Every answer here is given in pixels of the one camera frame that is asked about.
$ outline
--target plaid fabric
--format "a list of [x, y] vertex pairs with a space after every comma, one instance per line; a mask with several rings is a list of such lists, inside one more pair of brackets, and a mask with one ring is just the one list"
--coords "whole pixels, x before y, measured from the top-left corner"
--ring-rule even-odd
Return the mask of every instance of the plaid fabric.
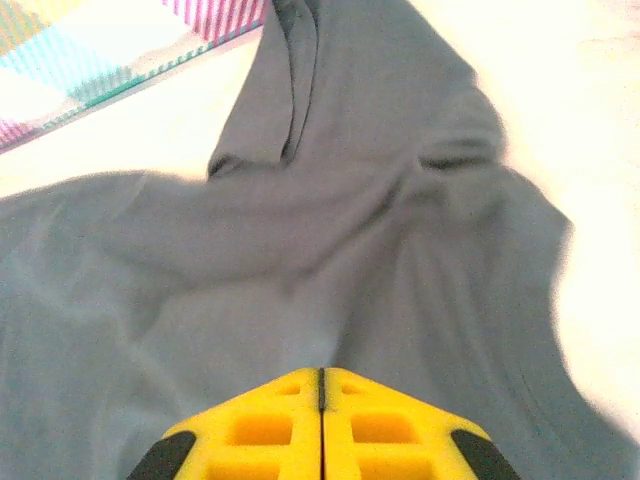
[[263, 17], [264, 0], [0, 0], [0, 151]]

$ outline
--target white surface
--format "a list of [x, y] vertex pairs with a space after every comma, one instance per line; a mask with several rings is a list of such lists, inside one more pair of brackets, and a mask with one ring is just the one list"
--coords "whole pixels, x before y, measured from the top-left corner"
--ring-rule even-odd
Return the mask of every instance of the white surface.
[[[505, 162], [573, 220], [556, 330], [578, 388], [640, 440], [638, 5], [413, 3], [478, 71], [504, 119]], [[105, 171], [203, 181], [259, 35], [2, 155], [0, 195]]]

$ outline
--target gray cloth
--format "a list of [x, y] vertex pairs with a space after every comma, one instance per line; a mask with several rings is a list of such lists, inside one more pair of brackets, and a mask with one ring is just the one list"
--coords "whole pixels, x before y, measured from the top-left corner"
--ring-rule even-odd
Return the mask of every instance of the gray cloth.
[[404, 1], [268, 3], [210, 182], [0, 204], [0, 478], [122, 479], [173, 423], [330, 365], [480, 424], [524, 479], [630, 478], [551, 330], [565, 219], [501, 148]]

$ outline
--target yellow plastic object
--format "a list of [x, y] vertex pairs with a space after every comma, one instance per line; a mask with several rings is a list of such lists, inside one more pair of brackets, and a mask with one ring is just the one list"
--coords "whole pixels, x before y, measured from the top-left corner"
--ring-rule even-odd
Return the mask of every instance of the yellow plastic object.
[[319, 376], [297, 370], [172, 427], [196, 435], [175, 480], [318, 480]]
[[477, 425], [346, 370], [328, 369], [325, 382], [326, 479], [476, 478], [451, 432], [488, 440]]
[[517, 480], [474, 423], [338, 368], [302, 369], [169, 429], [129, 480]]

